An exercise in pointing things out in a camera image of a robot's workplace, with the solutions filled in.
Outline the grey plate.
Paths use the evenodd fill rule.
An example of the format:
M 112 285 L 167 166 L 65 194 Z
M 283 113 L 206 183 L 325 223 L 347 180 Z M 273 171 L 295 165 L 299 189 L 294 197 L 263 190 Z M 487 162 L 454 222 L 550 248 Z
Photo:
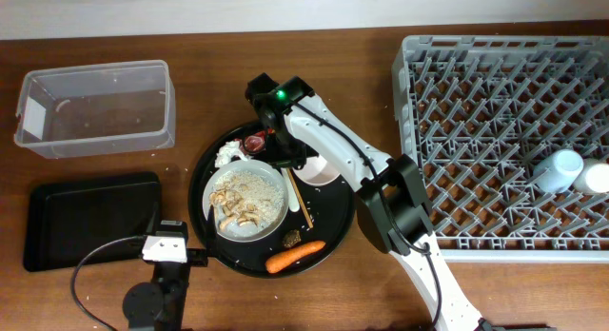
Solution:
M 264 162 L 234 161 L 211 175 L 202 207 L 219 236 L 237 243 L 259 241 L 287 214 L 286 183 L 279 170 Z

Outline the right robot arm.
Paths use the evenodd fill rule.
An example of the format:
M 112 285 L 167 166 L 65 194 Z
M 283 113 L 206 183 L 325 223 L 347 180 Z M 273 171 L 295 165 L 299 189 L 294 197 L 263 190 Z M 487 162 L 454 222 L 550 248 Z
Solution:
M 413 282 L 435 330 L 488 330 L 490 323 L 465 297 L 438 245 L 432 204 L 419 166 L 407 155 L 392 158 L 369 145 L 329 111 L 299 77 L 279 84 L 262 73 L 245 97 L 264 129 L 276 167 L 301 167 L 325 158 L 355 192 L 358 225 L 382 253 L 391 255 Z

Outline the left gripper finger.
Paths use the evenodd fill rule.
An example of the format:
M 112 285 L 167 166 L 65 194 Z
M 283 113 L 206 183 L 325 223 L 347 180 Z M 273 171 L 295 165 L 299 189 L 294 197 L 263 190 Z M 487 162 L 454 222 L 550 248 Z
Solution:
M 209 208 L 206 219 L 205 249 L 208 255 L 218 254 L 217 229 L 213 205 Z
M 153 235 L 159 223 L 159 203 L 155 202 L 152 206 L 152 215 L 147 223 L 146 235 Z

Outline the pink bowl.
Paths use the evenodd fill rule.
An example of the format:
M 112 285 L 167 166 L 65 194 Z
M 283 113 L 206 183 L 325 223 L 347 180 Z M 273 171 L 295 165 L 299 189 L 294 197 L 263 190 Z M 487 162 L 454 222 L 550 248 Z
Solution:
M 307 158 L 304 166 L 293 172 L 302 182 L 311 186 L 329 185 L 340 176 L 339 171 L 321 155 Z

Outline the white cup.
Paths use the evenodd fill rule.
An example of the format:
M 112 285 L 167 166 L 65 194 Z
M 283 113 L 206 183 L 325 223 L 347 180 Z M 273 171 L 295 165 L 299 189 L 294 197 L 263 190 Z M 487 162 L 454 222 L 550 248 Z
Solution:
M 573 188 L 583 194 L 602 194 L 609 190 L 609 165 L 596 159 L 584 159 L 583 169 Z

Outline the rice and peanut shells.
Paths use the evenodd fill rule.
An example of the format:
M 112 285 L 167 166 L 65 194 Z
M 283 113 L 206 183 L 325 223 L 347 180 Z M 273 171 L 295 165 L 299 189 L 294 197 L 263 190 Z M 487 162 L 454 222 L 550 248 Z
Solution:
M 264 230 L 277 222 L 285 204 L 283 191 L 251 171 L 230 171 L 223 174 L 208 194 L 209 202 L 218 213 L 218 227 L 253 226 Z

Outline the orange carrot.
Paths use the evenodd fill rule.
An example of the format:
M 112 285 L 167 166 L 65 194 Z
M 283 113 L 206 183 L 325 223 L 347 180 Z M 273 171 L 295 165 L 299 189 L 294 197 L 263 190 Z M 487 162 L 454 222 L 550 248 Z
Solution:
M 271 256 L 265 262 L 265 269 L 270 274 L 278 273 L 299 261 L 301 258 L 321 251 L 324 247 L 325 242 L 314 241 L 290 248 L 284 252 Z

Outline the brown walnut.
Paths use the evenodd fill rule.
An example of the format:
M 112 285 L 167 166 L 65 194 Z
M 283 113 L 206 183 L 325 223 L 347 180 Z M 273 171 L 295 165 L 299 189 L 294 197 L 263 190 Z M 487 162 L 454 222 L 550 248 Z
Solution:
M 301 233 L 298 229 L 288 231 L 283 239 L 282 246 L 286 249 L 294 247 L 296 244 L 302 241 Z

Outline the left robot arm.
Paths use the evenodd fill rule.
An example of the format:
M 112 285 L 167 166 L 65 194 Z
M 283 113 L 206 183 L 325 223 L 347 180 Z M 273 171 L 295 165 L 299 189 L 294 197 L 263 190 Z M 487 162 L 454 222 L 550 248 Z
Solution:
M 160 217 L 154 204 L 147 224 L 141 259 L 153 266 L 152 278 L 130 288 L 123 299 L 128 329 L 180 330 L 193 267 L 206 267 L 217 253 L 213 240 L 202 248 L 187 247 L 187 224 Z

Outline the light blue cup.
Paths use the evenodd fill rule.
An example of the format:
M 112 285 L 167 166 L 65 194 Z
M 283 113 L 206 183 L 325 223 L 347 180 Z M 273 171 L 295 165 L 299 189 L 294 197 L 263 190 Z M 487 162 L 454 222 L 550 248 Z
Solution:
M 561 193 L 577 179 L 583 170 L 583 158 L 574 150 L 561 149 L 534 167 L 536 186 L 546 193 Z

